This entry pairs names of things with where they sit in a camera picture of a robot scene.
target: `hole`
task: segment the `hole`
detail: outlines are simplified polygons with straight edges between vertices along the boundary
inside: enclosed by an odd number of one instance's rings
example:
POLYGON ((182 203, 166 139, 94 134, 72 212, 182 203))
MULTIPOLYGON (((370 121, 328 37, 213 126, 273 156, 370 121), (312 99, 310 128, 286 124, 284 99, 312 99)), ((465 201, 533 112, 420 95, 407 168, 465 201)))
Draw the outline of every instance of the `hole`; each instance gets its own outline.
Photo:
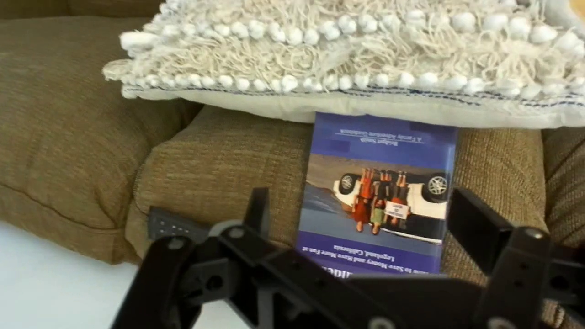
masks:
POLYGON ((550 287, 555 289, 555 291, 568 291, 570 283, 564 276, 553 276, 550 280, 550 287))
POLYGON ((222 287, 222 278, 220 276, 211 276, 206 280, 206 291, 219 291, 222 287))

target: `couch armrest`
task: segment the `couch armrest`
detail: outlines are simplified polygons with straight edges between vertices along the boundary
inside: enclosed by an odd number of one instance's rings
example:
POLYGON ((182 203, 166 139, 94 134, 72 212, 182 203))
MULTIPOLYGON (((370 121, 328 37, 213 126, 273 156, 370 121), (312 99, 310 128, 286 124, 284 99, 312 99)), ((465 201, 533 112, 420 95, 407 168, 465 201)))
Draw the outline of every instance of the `couch armrest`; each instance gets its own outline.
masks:
POLYGON ((3 0, 0 2, 0 18, 32 18, 32 17, 65 17, 67 0, 3 0))
POLYGON ((544 130, 546 221, 555 241, 585 243, 585 130, 544 130))

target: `white floor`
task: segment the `white floor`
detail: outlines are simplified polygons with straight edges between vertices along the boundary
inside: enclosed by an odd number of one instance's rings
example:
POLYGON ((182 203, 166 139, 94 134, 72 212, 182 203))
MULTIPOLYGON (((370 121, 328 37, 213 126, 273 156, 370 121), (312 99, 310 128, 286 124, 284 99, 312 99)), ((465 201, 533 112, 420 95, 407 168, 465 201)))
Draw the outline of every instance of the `white floor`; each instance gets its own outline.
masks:
MULTIPOLYGON (((107 329, 135 265, 105 265, 0 221, 0 327, 107 329)), ((222 304, 208 304, 195 329, 242 329, 222 304)))

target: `book cover photo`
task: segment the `book cover photo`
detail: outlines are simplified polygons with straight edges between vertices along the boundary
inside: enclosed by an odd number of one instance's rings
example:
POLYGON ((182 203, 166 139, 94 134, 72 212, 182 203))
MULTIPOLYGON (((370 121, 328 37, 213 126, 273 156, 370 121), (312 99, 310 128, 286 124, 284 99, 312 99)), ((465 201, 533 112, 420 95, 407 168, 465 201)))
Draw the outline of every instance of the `book cover photo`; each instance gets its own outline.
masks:
POLYGON ((337 278, 440 269, 456 128, 317 113, 295 249, 337 278))

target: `screw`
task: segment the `screw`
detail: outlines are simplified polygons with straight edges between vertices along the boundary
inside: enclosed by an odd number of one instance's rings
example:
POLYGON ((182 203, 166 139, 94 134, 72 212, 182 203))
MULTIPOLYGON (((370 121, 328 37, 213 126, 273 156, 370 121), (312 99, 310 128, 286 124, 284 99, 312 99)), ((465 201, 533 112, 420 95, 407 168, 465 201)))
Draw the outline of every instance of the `screw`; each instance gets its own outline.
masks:
POLYGON ((394 324, 387 318, 376 316, 369 320, 367 329, 394 329, 394 324))
POLYGON ((531 227, 528 227, 524 232, 533 240, 542 240, 544 238, 544 234, 540 230, 531 229, 531 227))
POLYGON ((487 320, 487 329, 515 329, 515 325, 506 318, 493 316, 487 320))
POLYGON ((178 251, 178 249, 184 247, 184 240, 180 240, 180 238, 171 238, 166 247, 167 247, 169 251, 178 251))
POLYGON ((242 234, 244 234, 244 230, 241 227, 231 227, 230 232, 228 232, 228 236, 231 240, 239 240, 239 238, 242 238, 242 234))

